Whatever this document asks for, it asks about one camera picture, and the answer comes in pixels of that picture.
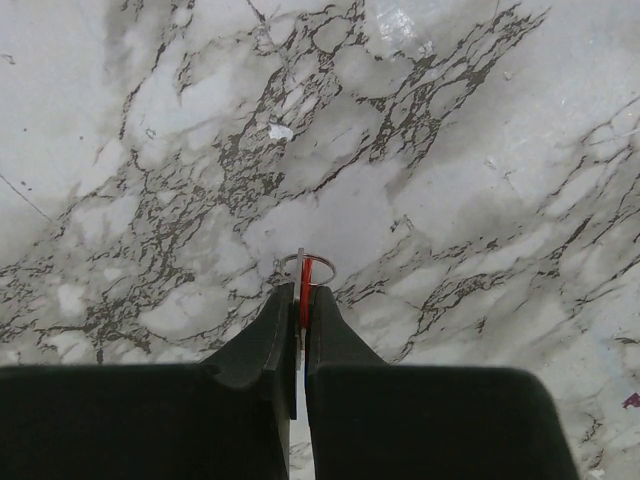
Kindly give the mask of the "grey key organizer red handle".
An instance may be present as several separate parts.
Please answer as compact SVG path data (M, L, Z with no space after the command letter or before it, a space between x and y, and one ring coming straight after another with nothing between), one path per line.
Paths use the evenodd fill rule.
M300 247L296 255L294 282L294 310L296 325L296 370L302 371L302 384L306 382L307 334L310 327L310 306L312 293L312 267L314 260Z

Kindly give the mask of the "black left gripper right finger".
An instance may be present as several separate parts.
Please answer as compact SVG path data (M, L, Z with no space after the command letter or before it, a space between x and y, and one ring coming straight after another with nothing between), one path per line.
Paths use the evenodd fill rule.
M319 479L575 479L554 402L531 373L391 365L315 290L305 389Z

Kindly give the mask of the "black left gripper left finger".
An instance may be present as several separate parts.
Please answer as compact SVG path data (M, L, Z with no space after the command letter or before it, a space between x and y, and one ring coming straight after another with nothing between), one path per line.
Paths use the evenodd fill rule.
M5 479L285 479L294 293L197 363L1 371Z

